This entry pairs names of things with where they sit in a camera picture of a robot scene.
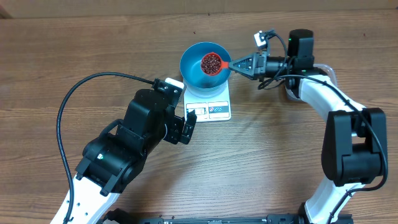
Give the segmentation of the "orange measuring scoop blue handle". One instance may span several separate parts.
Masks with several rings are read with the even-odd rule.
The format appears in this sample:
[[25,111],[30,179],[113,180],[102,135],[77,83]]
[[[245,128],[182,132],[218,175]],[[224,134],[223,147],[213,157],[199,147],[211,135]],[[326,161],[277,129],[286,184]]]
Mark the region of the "orange measuring scoop blue handle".
[[216,76],[223,69],[229,68],[229,62],[225,62],[224,60],[222,60],[222,58],[218,54],[210,52],[202,58],[200,62],[200,68],[204,74],[209,76]]

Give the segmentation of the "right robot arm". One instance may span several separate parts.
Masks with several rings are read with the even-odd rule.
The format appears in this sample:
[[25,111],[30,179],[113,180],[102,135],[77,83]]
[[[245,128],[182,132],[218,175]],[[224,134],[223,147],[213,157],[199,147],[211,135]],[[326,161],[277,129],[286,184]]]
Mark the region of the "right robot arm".
[[228,68],[268,90],[283,83],[293,98],[309,104],[326,122],[321,164],[324,178],[296,215],[268,215],[267,223],[352,223],[340,211],[356,192],[372,192],[387,181],[386,115],[366,108],[339,90],[327,72],[315,66],[314,36],[308,29],[290,31],[284,56],[269,55],[274,30],[254,34],[258,52],[232,60]]

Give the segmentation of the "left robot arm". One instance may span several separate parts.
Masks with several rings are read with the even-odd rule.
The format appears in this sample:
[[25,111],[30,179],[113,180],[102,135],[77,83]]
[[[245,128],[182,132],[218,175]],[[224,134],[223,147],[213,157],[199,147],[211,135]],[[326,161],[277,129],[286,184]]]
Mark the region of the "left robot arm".
[[83,150],[73,190],[67,193],[52,223],[96,223],[143,170],[148,155],[161,142],[188,144],[197,120],[175,115],[182,90],[141,89],[125,117],[105,127]]

